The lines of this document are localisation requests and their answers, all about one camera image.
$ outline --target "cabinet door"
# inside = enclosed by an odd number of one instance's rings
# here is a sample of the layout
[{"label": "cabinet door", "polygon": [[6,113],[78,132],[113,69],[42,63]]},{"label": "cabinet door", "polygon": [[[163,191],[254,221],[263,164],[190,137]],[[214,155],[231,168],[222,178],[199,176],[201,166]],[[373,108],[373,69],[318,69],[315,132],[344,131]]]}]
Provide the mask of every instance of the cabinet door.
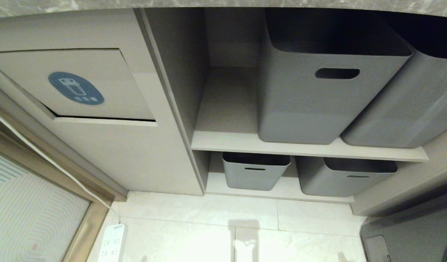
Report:
[{"label": "cabinet door", "polygon": [[118,49],[0,53],[0,70],[58,116],[154,119]]}]

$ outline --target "blue oval sticker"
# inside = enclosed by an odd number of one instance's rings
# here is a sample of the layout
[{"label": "blue oval sticker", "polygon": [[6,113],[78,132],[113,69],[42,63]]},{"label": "blue oval sticker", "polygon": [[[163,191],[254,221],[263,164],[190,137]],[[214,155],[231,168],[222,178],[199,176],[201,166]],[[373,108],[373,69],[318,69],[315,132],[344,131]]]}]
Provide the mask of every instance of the blue oval sticker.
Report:
[{"label": "blue oval sticker", "polygon": [[64,72],[55,72],[50,74],[49,82],[62,95],[75,102],[90,105],[104,102],[104,97],[94,85],[80,76]]}]

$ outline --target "white cable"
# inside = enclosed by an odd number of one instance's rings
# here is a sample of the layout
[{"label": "white cable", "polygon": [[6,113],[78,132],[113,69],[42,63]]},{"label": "white cable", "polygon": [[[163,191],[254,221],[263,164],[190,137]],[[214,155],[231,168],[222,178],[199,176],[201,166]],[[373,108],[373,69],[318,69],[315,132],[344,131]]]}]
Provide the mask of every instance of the white cable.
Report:
[{"label": "white cable", "polygon": [[72,176],[67,170],[59,166],[55,161],[53,161],[49,156],[47,156],[44,152],[40,151],[39,148],[37,148],[34,144],[32,144],[28,139],[26,139],[20,132],[18,132],[9,122],[7,122],[5,119],[3,119],[0,116],[0,122],[7,126],[10,131],[12,131],[16,136],[18,136],[19,139],[21,139],[25,144],[27,144],[30,148],[32,148],[34,151],[36,151],[40,156],[42,156],[45,160],[47,160],[49,163],[51,163],[53,166],[55,166],[57,169],[59,169],[62,173],[66,174],[69,178],[71,178],[75,183],[77,183],[86,193],[90,194],[92,197],[100,201],[104,206],[106,206],[108,209],[110,209],[115,216],[118,218],[118,223],[120,224],[120,216],[113,210],[111,207],[109,207],[108,204],[106,204],[102,199],[100,199],[98,196],[96,196],[94,193],[89,191],[81,182],[79,182],[74,176]]}]

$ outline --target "gray storage bin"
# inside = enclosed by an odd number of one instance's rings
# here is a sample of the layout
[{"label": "gray storage bin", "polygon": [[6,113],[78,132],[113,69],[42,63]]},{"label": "gray storage bin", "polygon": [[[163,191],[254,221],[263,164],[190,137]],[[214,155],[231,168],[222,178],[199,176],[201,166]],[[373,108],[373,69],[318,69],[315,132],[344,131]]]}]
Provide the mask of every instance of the gray storage bin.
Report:
[{"label": "gray storage bin", "polygon": [[223,152],[227,186],[269,191],[290,165],[290,156]]},{"label": "gray storage bin", "polygon": [[330,144],[412,54],[373,12],[268,8],[259,137]]},{"label": "gray storage bin", "polygon": [[348,197],[377,184],[398,168],[393,161],[297,156],[304,194]]},{"label": "gray storage bin", "polygon": [[381,16],[415,54],[342,136],[356,146],[416,148],[447,130],[447,18]]}]

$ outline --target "white tile floor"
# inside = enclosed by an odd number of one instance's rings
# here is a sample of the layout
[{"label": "white tile floor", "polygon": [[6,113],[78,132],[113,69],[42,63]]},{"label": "white tile floor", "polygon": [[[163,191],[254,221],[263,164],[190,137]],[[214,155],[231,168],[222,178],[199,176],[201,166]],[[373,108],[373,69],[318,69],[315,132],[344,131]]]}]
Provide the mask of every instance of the white tile floor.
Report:
[{"label": "white tile floor", "polygon": [[[349,205],[130,192],[113,207],[127,224],[124,262],[365,262],[365,217]],[[104,227],[115,222],[109,213]]]}]

